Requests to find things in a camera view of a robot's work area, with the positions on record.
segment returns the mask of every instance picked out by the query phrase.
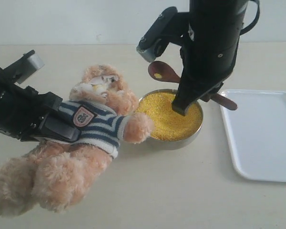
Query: table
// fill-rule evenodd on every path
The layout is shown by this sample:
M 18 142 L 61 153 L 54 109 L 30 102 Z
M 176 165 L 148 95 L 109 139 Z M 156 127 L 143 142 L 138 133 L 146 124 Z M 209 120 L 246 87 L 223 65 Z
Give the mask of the table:
M 0 66 L 31 49 L 45 66 L 23 87 L 40 93 L 52 91 L 66 99 L 84 69 L 96 63 L 118 68 L 138 97 L 177 88 L 152 80 L 134 45 L 0 46 Z M 182 70 L 177 46 L 159 60 L 178 73 Z M 286 91 L 286 42 L 241 43 L 226 88 Z M 219 106 L 201 105 L 203 128 L 189 146 L 156 152 L 144 143 L 123 144 L 119 157 L 79 205 L 64 214 L 35 207 L 17 218 L 0 218 L 0 229 L 286 229 L 286 184 L 241 178 L 232 166 Z M 0 134 L 0 163 L 35 145 Z

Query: bowl rim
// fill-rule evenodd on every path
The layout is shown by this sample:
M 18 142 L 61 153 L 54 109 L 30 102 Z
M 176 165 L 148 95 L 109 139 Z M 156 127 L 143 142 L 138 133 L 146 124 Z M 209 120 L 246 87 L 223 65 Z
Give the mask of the bowl rim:
M 151 94 L 155 94 L 155 93 L 158 93 L 158 92 L 168 92 L 168 93 L 172 93 L 172 94 L 177 94 L 178 90 L 177 89 L 169 89 L 169 88 L 163 88 L 163 89 L 156 89 L 156 90 L 153 90 L 151 92 L 148 92 L 146 93 L 145 95 L 143 95 L 140 99 L 139 99 L 139 103 L 144 99 L 146 98 L 148 95 L 151 95 Z M 181 140 L 177 140 L 177 141 L 166 141 L 166 140 L 159 140 L 159 139 L 156 139 L 156 138 L 153 138 L 151 136 L 149 136 L 148 138 L 152 139 L 153 141 L 158 141 L 158 142 L 164 142 L 164 143 L 178 143 L 178 142 L 184 142 L 188 139 L 191 139 L 193 136 L 195 136 L 196 134 L 198 134 L 202 128 L 202 125 L 203 125 L 203 122 L 204 122 L 204 111 L 202 110 L 202 107 L 200 105 L 200 103 L 198 101 L 194 102 L 193 104 L 196 104 L 201 112 L 201 116 L 202 116 L 202 119 L 201 119 L 201 123 L 200 123 L 200 126 L 199 128 L 192 134 L 190 135 L 189 137 L 187 138 L 184 138 L 184 139 L 181 139 Z

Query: wooden spoon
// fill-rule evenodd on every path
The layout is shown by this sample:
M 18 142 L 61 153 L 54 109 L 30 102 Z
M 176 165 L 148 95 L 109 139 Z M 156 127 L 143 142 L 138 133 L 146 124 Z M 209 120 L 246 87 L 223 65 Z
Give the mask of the wooden spoon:
M 180 82 L 180 77 L 177 75 L 174 69 L 162 61 L 152 62 L 148 66 L 148 73 L 154 80 L 157 81 L 169 83 Z M 231 111 L 237 109 L 237 104 L 235 102 L 218 93 L 212 95 L 207 94 L 201 97 L 201 100 L 205 102 L 208 102 L 210 99 Z

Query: plastic tray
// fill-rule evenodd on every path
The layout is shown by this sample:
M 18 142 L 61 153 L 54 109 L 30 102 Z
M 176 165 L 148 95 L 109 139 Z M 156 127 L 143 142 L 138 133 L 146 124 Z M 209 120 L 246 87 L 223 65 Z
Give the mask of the plastic tray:
M 221 107 L 235 170 L 250 180 L 286 182 L 286 92 L 225 90 Z

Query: metal bowl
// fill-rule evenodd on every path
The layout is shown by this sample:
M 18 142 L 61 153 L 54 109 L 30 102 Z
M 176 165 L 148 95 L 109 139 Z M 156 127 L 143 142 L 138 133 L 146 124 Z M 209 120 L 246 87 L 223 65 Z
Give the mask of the metal bowl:
M 158 90 L 154 90 L 151 91 L 147 94 L 145 94 L 140 100 L 139 102 L 144 99 L 146 96 L 150 95 L 150 94 L 154 94 L 154 93 L 158 93 L 158 92 L 168 92 L 168 93 L 173 93 L 176 94 L 177 90 L 176 89 L 158 89 Z M 155 139 L 153 137 L 149 137 L 146 139 L 146 142 L 148 144 L 150 144 L 152 147 L 159 149 L 159 150 L 177 150 L 180 148 L 183 148 L 187 145 L 189 145 L 190 143 L 192 143 L 195 138 L 198 136 L 198 134 L 200 133 L 201 127 L 202 127 L 202 123 L 204 121 L 204 113 L 202 110 L 202 107 L 200 106 L 200 104 L 198 102 L 196 102 L 197 106 L 199 107 L 199 110 L 201 112 L 202 115 L 202 121 L 201 124 L 198 128 L 198 130 L 193 133 L 190 137 L 182 139 L 182 140 L 178 140 L 178 141 L 163 141 L 163 140 L 158 140 Z

